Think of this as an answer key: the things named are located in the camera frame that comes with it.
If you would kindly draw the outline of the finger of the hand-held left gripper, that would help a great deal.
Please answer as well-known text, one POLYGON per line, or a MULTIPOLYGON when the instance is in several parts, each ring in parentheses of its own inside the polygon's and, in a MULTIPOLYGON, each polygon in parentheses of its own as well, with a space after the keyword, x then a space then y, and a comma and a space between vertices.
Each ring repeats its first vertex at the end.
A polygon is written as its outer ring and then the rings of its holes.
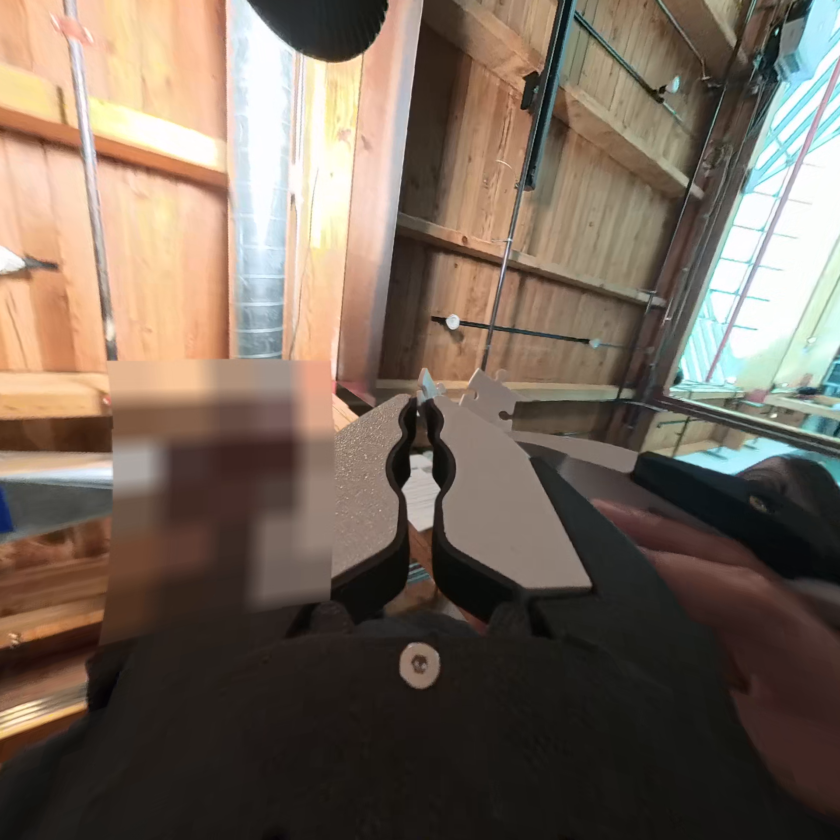
POLYGON ((608 414, 605 402, 518 402, 511 437, 525 448, 631 474, 640 454, 604 440, 608 414))

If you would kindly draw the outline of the black ceiling track rail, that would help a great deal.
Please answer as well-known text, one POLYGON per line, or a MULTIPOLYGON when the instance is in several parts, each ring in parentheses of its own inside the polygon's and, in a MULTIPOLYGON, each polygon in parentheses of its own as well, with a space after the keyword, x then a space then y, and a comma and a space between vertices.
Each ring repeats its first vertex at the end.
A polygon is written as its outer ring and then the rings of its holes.
POLYGON ((521 186, 525 192, 532 192, 537 183, 539 167, 550 132, 550 124, 560 87, 564 54, 574 22, 576 6, 576 1, 561 1, 558 2, 556 8, 549 49, 544 67, 539 73, 532 107, 532 126, 521 178, 521 186))

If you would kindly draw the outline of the curved puzzle piece assembly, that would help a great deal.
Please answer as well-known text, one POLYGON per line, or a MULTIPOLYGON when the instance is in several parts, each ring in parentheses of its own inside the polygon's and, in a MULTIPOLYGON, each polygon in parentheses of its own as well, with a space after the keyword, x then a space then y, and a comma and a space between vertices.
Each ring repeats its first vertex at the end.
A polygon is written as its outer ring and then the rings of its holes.
POLYGON ((460 397, 458 405, 499 428, 505 434, 510 434, 512 418, 522 395, 508 388, 506 376, 505 371, 499 371, 495 376, 490 376, 485 371, 477 369, 470 377, 466 393, 460 397))

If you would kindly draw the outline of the black ribbed rounded object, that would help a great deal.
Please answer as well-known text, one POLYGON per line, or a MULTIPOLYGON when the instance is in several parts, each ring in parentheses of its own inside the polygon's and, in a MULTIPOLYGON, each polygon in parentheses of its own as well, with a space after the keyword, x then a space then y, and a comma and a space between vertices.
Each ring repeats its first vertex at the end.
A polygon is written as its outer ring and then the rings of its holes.
POLYGON ((248 1, 289 47, 328 63, 362 55, 381 33, 387 1, 248 1))

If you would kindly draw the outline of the silver round duct pipe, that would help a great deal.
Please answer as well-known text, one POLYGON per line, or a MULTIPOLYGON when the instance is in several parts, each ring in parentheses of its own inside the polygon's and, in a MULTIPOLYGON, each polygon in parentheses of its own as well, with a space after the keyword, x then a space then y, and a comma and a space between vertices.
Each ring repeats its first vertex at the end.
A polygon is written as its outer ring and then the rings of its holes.
POLYGON ((282 356, 295 54, 227 2, 228 245, 234 357, 282 356))

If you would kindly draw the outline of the person's left hand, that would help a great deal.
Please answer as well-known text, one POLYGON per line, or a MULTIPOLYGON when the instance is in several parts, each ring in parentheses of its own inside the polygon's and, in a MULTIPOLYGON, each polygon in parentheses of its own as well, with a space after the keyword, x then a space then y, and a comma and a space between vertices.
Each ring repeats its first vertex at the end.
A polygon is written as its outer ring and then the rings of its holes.
POLYGON ((773 777, 838 818, 838 634, 740 543, 614 501, 593 504, 715 634, 740 722, 773 777))

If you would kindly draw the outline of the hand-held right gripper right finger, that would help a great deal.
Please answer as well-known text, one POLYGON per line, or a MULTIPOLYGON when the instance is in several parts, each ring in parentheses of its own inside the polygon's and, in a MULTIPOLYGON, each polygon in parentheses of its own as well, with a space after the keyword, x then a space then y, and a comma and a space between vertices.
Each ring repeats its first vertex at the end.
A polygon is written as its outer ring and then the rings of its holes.
POLYGON ((433 574, 458 608, 488 623, 499 605, 590 594, 592 580, 531 457, 446 396, 423 403, 439 487, 433 574))

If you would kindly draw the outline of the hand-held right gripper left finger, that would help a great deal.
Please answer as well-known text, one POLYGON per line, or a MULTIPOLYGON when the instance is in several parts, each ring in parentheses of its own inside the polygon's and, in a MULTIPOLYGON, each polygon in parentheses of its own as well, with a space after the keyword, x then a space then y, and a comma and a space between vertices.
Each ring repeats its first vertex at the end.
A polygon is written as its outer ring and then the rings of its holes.
POLYGON ((335 436, 331 599, 357 623, 404 589, 410 538, 403 488, 411 475, 417 399, 397 395, 335 436))

